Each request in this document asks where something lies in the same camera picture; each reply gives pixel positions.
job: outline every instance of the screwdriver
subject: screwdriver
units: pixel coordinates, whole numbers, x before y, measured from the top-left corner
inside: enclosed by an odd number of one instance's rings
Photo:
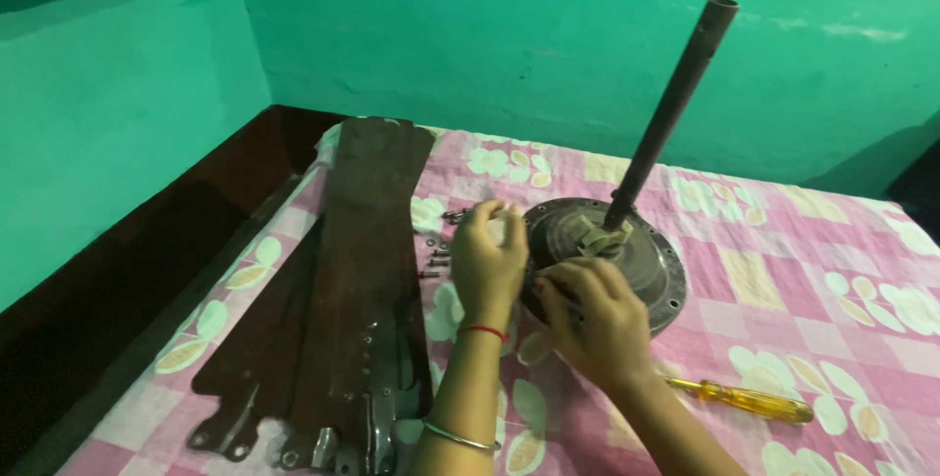
[[[722,401],[736,408],[783,422],[813,421],[813,409],[802,401],[793,401],[793,399],[760,393],[751,389],[721,386],[708,380],[695,383],[665,375],[663,375],[663,380],[669,386],[679,387],[693,393],[702,401]]]

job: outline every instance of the hand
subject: hand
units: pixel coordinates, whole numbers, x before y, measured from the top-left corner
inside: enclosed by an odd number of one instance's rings
[[[522,210],[513,204],[506,214],[502,246],[487,233],[487,222],[506,206],[493,198],[474,206],[454,234],[450,246],[452,275],[464,305],[464,324],[482,324],[506,331],[512,302],[522,290],[528,241]]]
[[[573,258],[542,270],[536,286],[553,343],[587,380],[610,395],[613,390],[640,386],[655,375],[646,304],[612,263]],[[583,330],[573,328],[561,290],[579,300]]]

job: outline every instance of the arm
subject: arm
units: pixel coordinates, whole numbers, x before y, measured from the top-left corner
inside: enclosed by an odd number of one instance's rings
[[[506,242],[499,246],[486,224],[505,206],[494,199],[477,204],[454,234],[454,287],[466,312],[462,326],[489,326],[503,333],[512,302],[522,288],[528,247],[520,211],[510,208]],[[483,445],[493,445],[499,378],[499,337],[487,331],[460,332],[428,422]],[[489,476],[493,452],[467,446],[427,428],[418,439],[409,476]]]
[[[575,258],[542,271],[536,285],[558,351],[602,389],[665,476],[746,476],[652,368],[646,305],[609,262]],[[580,301],[571,324],[561,290]]]

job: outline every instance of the floral bedsheet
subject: floral bedsheet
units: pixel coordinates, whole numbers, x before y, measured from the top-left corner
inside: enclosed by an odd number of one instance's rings
[[[445,210],[499,196],[525,207],[605,199],[629,161],[500,136],[429,128],[437,141],[412,198],[419,265],[449,239]],[[60,474],[279,474],[279,423],[245,461],[187,451],[213,397],[189,384],[319,212],[338,126],[278,215],[242,252]],[[680,253],[688,301],[653,340],[663,373],[802,399],[804,426],[680,400],[750,474],[940,474],[940,249],[889,202],[659,165],[638,200]],[[435,382],[463,316],[447,277],[422,280]],[[501,362],[497,474],[658,474],[622,416],[549,346],[521,307]],[[399,422],[407,452],[420,422]]]

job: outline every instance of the yellow screwdriver handle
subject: yellow screwdriver handle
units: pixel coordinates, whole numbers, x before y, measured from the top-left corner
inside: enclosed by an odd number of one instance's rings
[[[701,388],[697,390],[697,395],[705,401],[723,401],[737,408],[785,422],[813,421],[813,409],[806,403],[759,391],[721,386],[704,380],[701,382]]]

